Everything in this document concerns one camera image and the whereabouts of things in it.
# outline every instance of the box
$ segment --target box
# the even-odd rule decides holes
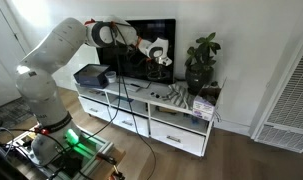
[[[201,119],[211,121],[221,88],[204,86],[194,98],[192,113]]]
[[[103,89],[109,84],[105,77],[108,71],[109,65],[87,64],[73,76],[80,86]]]

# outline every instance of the drawer handle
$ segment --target drawer handle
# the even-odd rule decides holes
[[[90,110],[93,111],[93,112],[98,112],[98,110],[95,110],[93,108],[90,108]]]
[[[132,123],[129,123],[129,122],[126,122],[126,121],[122,121],[123,124],[126,124],[126,125],[129,125],[129,126],[132,126],[133,124]]]
[[[170,140],[172,140],[172,141],[175,141],[175,142],[181,143],[181,140],[180,140],[180,139],[175,138],[175,137],[172,137],[172,136],[167,136],[167,139],[170,139]]]

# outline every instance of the green light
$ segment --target green light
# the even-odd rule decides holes
[[[71,144],[74,145],[79,142],[79,137],[77,134],[72,129],[68,129],[67,131],[67,141]]]

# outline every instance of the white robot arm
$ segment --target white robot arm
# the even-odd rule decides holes
[[[81,131],[58,95],[52,74],[66,65],[82,44],[107,47],[113,40],[134,45],[159,64],[172,63],[167,57],[167,40],[158,38],[154,43],[143,40],[133,27],[119,18],[111,16],[104,22],[89,21],[86,25],[73,18],[64,20],[17,67],[17,89],[35,114],[43,133],[49,133],[61,144],[65,144],[68,129],[80,135]],[[54,141],[38,134],[31,144],[29,157],[35,163],[46,164],[58,153],[56,146]]]

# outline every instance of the cabinet drawer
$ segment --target cabinet drawer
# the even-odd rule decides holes
[[[93,116],[110,121],[108,106],[79,96],[83,110]]]
[[[150,129],[152,138],[197,156],[202,156],[205,136],[194,134],[154,120],[150,121]]]
[[[115,113],[116,113],[116,109],[110,108],[111,118],[114,117]],[[149,137],[147,119],[141,118],[139,116],[134,116],[134,118],[137,123],[137,128],[138,128],[139,134],[143,135],[145,137]],[[134,120],[130,113],[119,110],[117,117],[113,120],[113,123],[136,133]]]

